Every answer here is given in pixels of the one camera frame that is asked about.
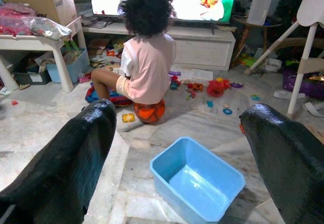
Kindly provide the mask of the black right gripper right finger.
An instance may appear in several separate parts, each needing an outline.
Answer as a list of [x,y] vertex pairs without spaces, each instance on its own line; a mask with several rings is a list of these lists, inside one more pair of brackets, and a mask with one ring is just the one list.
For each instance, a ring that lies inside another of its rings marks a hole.
[[323,144],[266,104],[240,115],[264,184],[285,223],[323,223]]

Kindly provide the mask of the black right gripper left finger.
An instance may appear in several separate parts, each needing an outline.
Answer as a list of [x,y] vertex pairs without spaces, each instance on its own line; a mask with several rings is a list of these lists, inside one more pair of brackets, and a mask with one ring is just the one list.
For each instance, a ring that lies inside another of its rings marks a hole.
[[115,130],[107,99],[69,120],[1,191],[1,223],[82,223]]

